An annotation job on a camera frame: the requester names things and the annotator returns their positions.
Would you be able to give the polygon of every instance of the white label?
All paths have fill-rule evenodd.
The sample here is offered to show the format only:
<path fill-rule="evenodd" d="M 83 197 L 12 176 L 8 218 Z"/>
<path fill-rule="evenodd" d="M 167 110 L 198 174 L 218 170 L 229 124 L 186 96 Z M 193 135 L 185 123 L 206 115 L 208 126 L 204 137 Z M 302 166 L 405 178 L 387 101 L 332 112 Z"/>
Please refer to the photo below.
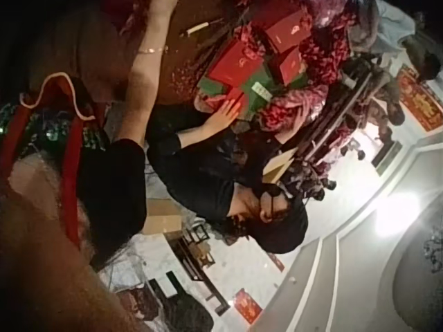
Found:
<path fill-rule="evenodd" d="M 257 93 L 260 97 L 262 97 L 267 102 L 270 102 L 272 99 L 271 93 L 269 91 L 267 91 L 267 89 L 264 86 L 262 86 L 259 82 L 254 83 L 254 85 L 252 86 L 252 91 Z"/>

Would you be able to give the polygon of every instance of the red banner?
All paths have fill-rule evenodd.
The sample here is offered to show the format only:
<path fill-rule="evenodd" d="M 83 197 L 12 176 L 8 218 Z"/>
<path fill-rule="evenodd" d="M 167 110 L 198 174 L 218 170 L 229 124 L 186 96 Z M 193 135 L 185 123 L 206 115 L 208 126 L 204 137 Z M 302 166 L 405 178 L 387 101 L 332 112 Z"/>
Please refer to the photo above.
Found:
<path fill-rule="evenodd" d="M 271 254 L 270 252 L 267 252 L 268 257 L 271 259 L 271 261 L 275 264 L 275 266 L 277 266 L 278 270 L 280 272 L 283 272 L 284 270 L 284 265 L 282 263 L 282 261 L 280 261 L 277 256 L 275 256 L 274 254 Z"/>
<path fill-rule="evenodd" d="M 234 306 L 249 324 L 254 323 L 262 312 L 262 308 L 244 288 L 240 289 L 236 294 Z"/>
<path fill-rule="evenodd" d="M 426 85 L 416 82 L 414 71 L 403 65 L 397 76 L 400 100 L 420 122 L 424 130 L 432 131 L 443 125 L 443 107 L 436 94 Z"/>

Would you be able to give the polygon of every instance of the light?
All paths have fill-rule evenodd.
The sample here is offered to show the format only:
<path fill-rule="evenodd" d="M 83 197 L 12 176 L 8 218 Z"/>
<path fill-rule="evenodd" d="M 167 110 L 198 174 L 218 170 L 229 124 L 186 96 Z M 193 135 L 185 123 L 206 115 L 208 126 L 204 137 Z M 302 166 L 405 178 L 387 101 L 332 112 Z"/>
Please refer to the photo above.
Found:
<path fill-rule="evenodd" d="M 393 194 L 377 208 L 377 234 L 387 237 L 400 233 L 414 222 L 419 213 L 419 201 L 414 194 Z"/>

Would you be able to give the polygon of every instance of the red packaging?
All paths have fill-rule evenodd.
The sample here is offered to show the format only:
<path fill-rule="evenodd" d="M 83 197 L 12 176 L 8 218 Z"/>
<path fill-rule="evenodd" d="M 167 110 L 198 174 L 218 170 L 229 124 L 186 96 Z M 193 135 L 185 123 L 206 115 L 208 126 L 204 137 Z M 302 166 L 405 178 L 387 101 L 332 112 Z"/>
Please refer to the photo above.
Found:
<path fill-rule="evenodd" d="M 241 86 L 263 63 L 261 57 L 250 59 L 245 56 L 244 49 L 241 41 L 231 41 L 209 68 L 206 76 L 229 86 Z"/>
<path fill-rule="evenodd" d="M 253 18 L 253 24 L 267 35 L 278 53 L 297 46 L 311 35 L 311 17 L 289 1 L 267 1 Z"/>
<path fill-rule="evenodd" d="M 225 100 L 232 100 L 234 99 L 235 102 L 239 102 L 241 104 L 240 106 L 240 114 L 242 114 L 244 108 L 247 106 L 248 103 L 248 98 L 247 96 L 243 93 L 242 90 L 240 90 L 239 88 L 232 88 L 228 94 L 226 95 L 225 98 L 221 99 L 218 98 L 217 96 L 215 97 L 209 97 L 205 100 L 206 104 L 211 107 L 214 111 L 218 110 L 222 104 L 224 103 Z"/>
<path fill-rule="evenodd" d="M 298 47 L 291 48 L 282 54 L 275 55 L 268 63 L 268 67 L 277 81 L 285 86 L 300 74 L 302 57 Z"/>

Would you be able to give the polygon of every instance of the bracelet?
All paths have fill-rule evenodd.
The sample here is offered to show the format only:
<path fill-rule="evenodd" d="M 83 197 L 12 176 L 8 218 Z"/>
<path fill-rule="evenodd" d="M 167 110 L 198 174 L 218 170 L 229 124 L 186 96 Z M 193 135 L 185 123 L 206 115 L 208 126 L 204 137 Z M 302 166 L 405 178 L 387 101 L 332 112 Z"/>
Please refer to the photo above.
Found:
<path fill-rule="evenodd" d="M 157 52 L 167 52 L 168 49 L 169 48 L 167 46 L 165 46 L 165 48 L 160 47 L 160 48 L 157 48 L 157 49 L 155 49 L 155 48 L 148 48 L 147 50 L 138 50 L 138 53 L 139 54 L 154 54 L 154 53 L 157 53 Z"/>

